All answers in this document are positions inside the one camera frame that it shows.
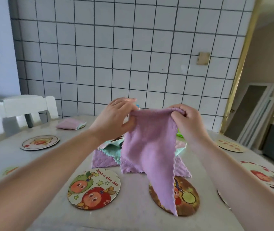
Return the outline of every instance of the left hand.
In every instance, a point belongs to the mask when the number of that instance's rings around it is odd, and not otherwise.
[[[139,110],[133,103],[136,100],[136,98],[121,97],[111,101],[89,129],[93,131],[94,135],[102,143],[115,139],[132,130],[135,126],[136,118],[130,116],[128,122],[123,124],[123,121],[131,111]]]

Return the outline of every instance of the cartoon coaster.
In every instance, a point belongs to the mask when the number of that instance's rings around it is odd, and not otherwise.
[[[59,141],[60,141],[60,138],[56,136],[42,135],[42,136],[37,136],[24,141],[20,148],[26,151],[35,151],[35,150],[51,147],[55,145],[56,143],[58,143]]]
[[[2,173],[2,176],[8,175],[9,173],[11,173],[12,171],[18,169],[19,166],[13,166],[13,167],[7,167],[4,172]]]
[[[96,210],[109,204],[120,190],[118,175],[108,169],[94,168],[78,175],[70,184],[69,202],[82,210]]]
[[[236,142],[230,142],[227,140],[216,140],[216,143],[219,147],[226,149],[228,151],[234,151],[234,152],[246,151],[246,149],[244,147],[240,146],[240,144],[238,144]]]
[[[154,202],[166,212],[172,213],[165,209],[158,199],[153,187],[149,185],[149,191]],[[174,177],[174,198],[178,216],[191,216],[196,213],[200,205],[200,198],[196,189],[184,177]]]
[[[241,165],[254,174],[257,178],[263,181],[266,185],[274,188],[274,172],[267,169],[264,166],[252,163],[241,161]]]
[[[221,196],[219,190],[217,190],[217,194],[220,197],[220,199],[224,202],[224,204],[231,210],[231,208],[229,207],[229,205],[227,204],[227,202],[223,199],[223,197]]]

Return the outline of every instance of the white tiled wall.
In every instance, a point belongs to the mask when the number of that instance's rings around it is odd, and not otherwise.
[[[254,0],[9,0],[22,94],[59,114],[188,104],[218,131]],[[199,52],[212,54],[197,66]]]

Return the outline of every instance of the table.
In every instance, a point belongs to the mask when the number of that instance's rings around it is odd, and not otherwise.
[[[61,120],[55,120],[22,131],[0,142],[0,175],[6,167],[23,166],[49,151],[52,147],[39,151],[20,149],[23,141],[39,135],[55,135],[60,138],[59,146],[70,138],[85,131],[95,120],[94,116],[74,117],[87,121],[85,128],[77,131],[56,129]],[[213,140],[226,139],[218,133],[210,132]],[[236,160],[252,161],[274,171],[274,166],[252,151],[245,153],[228,152]],[[217,195],[204,167],[196,155],[186,149],[181,157],[193,178],[189,182],[200,196],[200,208],[191,217],[175,217],[159,208],[151,199],[148,179],[144,174],[122,174],[120,167],[111,167],[121,180],[119,195],[108,206],[95,211],[74,208],[67,199],[67,189],[76,175],[91,168],[91,153],[78,167],[68,182],[62,187],[52,202],[37,218],[29,230],[243,230],[238,220]]]

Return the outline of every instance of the hand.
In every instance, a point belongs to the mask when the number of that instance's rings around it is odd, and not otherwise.
[[[177,111],[173,111],[171,117],[189,145],[194,145],[196,143],[202,144],[208,141],[212,142],[203,125],[202,117],[198,110],[185,104],[175,104],[171,105],[169,108],[179,108],[185,111],[185,116]]]
[[[136,118],[130,116],[128,122],[123,124],[123,121],[131,111],[139,110],[133,103],[136,100],[136,98],[129,99],[122,97],[111,101],[89,129],[93,131],[102,143],[115,139],[132,130],[135,126]]]

